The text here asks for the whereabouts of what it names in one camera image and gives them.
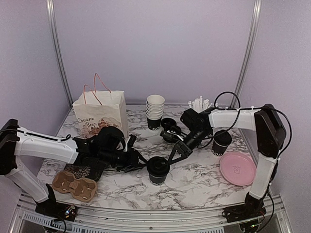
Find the black takeout coffee cup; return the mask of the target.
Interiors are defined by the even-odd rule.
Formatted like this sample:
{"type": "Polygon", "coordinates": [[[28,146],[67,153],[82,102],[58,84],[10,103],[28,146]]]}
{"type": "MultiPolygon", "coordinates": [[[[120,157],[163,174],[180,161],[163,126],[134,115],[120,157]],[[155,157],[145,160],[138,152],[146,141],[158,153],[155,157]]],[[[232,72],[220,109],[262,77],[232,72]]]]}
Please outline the black takeout coffee cup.
{"type": "Polygon", "coordinates": [[[211,152],[213,155],[217,157],[221,157],[226,152],[227,148],[228,148],[228,145],[219,145],[216,142],[213,142],[211,152]]]}
{"type": "Polygon", "coordinates": [[[166,177],[167,177],[166,175],[154,176],[152,174],[149,174],[149,179],[150,179],[151,184],[156,185],[156,186],[164,184],[166,177]]]}

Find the black coffee cup lid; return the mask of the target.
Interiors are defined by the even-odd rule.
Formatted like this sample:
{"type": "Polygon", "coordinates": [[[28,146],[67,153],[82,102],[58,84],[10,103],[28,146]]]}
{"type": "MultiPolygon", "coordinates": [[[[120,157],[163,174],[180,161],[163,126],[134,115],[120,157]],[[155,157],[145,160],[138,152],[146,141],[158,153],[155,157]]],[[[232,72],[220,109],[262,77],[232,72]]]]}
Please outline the black coffee cup lid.
{"type": "Polygon", "coordinates": [[[214,142],[220,146],[229,146],[232,142],[232,136],[226,130],[220,130],[215,133],[214,142]]]}

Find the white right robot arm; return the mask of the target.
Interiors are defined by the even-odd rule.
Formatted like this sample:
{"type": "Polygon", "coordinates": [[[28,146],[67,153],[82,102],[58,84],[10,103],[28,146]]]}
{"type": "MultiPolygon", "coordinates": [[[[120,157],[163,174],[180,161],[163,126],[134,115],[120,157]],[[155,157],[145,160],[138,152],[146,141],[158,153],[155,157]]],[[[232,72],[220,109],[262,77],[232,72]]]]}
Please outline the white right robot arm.
{"type": "Polygon", "coordinates": [[[280,111],[271,104],[239,109],[211,107],[201,113],[187,109],[180,120],[190,133],[175,143],[168,163],[174,164],[188,158],[202,140],[211,137],[213,129],[231,130],[234,128],[254,131],[259,153],[257,172],[247,194],[249,200],[241,206],[241,214],[244,217],[252,217],[260,208],[257,200],[265,196],[272,181],[273,172],[286,138],[286,129],[279,114],[280,111]]]}

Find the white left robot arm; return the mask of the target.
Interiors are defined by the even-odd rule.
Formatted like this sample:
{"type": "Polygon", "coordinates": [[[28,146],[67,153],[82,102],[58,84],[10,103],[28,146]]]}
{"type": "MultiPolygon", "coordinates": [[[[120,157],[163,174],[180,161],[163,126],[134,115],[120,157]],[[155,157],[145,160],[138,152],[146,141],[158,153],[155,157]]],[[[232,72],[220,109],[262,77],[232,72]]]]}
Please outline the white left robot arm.
{"type": "Polygon", "coordinates": [[[54,192],[43,184],[20,160],[21,156],[47,158],[77,166],[105,165],[129,172],[147,165],[147,160],[133,148],[136,137],[126,138],[116,127],[100,129],[88,139],[57,138],[29,131],[10,119],[0,130],[0,173],[26,191],[51,216],[61,212],[54,192]]]}

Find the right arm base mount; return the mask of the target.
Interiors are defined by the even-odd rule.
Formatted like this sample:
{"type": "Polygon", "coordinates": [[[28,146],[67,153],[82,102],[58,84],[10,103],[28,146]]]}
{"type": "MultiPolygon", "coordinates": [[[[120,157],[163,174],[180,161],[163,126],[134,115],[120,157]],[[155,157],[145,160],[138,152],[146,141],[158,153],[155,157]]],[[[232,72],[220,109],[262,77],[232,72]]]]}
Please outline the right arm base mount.
{"type": "Polygon", "coordinates": [[[266,194],[267,193],[265,193],[262,198],[256,199],[247,193],[244,204],[224,208],[222,216],[226,218],[228,223],[264,216],[266,214],[266,209],[263,200],[266,194]]]}

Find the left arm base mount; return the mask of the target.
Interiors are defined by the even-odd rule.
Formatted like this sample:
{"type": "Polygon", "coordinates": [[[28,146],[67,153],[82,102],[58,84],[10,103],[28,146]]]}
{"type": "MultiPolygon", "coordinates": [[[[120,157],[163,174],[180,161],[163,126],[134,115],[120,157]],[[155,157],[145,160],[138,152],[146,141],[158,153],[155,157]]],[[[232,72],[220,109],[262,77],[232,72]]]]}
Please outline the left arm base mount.
{"type": "Polygon", "coordinates": [[[76,218],[77,211],[75,205],[57,202],[53,188],[49,184],[46,184],[46,187],[48,190],[48,199],[41,203],[36,202],[35,211],[42,215],[73,222],[76,218]]]}

